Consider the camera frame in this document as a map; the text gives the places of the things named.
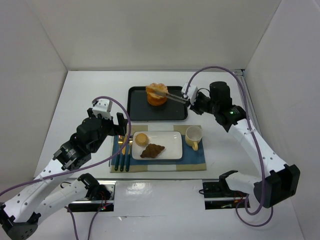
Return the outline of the small round bun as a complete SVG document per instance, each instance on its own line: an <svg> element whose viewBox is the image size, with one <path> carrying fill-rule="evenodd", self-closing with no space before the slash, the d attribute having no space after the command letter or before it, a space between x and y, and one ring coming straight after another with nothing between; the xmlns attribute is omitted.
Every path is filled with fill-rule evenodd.
<svg viewBox="0 0 320 240"><path fill-rule="evenodd" d="M138 146L140 147L144 147L148 144L149 142L149 139L148 139L148 136L144 133L139 133L136 135L135 137L135 142Z"/></svg>

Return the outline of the metal serving tongs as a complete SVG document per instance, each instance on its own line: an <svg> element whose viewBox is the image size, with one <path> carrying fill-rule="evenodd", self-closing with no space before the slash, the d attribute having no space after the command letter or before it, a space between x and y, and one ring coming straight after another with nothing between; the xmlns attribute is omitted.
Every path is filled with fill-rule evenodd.
<svg viewBox="0 0 320 240"><path fill-rule="evenodd" d="M177 96L177 95L174 95L174 94L171 94L171 93L168 93L166 95L166 98L168 99L171 99L173 101L176 101L176 102L179 102L179 103L182 103L182 104L185 104L188 102L188 100L184 97L180 97L180 96Z"/></svg>

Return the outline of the brown chocolate croissant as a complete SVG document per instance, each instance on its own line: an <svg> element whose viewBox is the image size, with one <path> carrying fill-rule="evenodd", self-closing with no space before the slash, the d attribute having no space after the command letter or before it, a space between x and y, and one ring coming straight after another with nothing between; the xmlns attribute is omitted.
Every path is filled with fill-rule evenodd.
<svg viewBox="0 0 320 240"><path fill-rule="evenodd" d="M156 158L163 150L165 149L164 146L162 145L157 145L157 144L153 144L150 143L147 145L147 147L145 148L145 150L142 151L140 157L141 158Z"/></svg>

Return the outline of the tan bread slice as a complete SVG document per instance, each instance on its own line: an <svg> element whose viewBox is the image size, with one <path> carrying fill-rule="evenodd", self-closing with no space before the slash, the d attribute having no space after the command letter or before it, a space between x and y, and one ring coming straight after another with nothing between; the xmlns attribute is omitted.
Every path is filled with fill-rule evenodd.
<svg viewBox="0 0 320 240"><path fill-rule="evenodd" d="M167 97L167 94L168 94L167 91L161 90L161 89L156 89L156 88L153 88L153 89L149 92L149 95L150 95L152 98L155 98L155 99L166 98L166 97Z"/></svg>

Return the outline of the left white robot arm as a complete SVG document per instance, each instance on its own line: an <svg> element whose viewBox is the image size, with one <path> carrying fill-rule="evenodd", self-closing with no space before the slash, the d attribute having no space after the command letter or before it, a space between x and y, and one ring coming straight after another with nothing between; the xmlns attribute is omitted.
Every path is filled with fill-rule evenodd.
<svg viewBox="0 0 320 240"><path fill-rule="evenodd" d="M84 173L63 189L53 192L92 158L106 137L124 136L128 113L117 113L114 124L110 111L96 107L87 110L88 117L76 128L70 139L54 153L45 169L24 186L16 196L0 207L0 224L12 240L26 240L50 215L79 199L95 199L105 191L89 173Z"/></svg>

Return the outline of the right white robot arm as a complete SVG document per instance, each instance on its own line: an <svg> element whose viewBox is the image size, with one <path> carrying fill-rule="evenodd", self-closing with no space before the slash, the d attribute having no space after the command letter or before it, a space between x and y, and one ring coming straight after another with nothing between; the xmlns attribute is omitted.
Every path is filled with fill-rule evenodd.
<svg viewBox="0 0 320 240"><path fill-rule="evenodd" d="M182 93L190 110L196 114L212 114L219 125L243 147L258 170L261 179L252 183L253 193L264 208L286 200L296 194L301 171L280 158L257 132L246 111L233 104L230 87L216 81L209 85L209 96L195 85L185 83Z"/></svg>

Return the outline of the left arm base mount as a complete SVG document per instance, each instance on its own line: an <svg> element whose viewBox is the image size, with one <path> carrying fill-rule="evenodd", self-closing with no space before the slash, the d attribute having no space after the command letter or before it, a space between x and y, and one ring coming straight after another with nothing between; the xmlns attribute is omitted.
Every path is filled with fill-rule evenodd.
<svg viewBox="0 0 320 240"><path fill-rule="evenodd" d="M73 201L68 208L74 213L93 213L98 208L101 208L101 212L113 212L116 182L102 180L99 181L99 184L100 189L94 197Z"/></svg>

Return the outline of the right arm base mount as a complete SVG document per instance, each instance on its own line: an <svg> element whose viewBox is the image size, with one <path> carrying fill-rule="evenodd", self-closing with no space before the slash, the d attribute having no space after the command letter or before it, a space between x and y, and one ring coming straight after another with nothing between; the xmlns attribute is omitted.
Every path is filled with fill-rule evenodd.
<svg viewBox="0 0 320 240"><path fill-rule="evenodd" d="M247 193L223 188L219 181L203 181L202 188L198 191L204 197L206 210L226 210L244 208Z"/></svg>

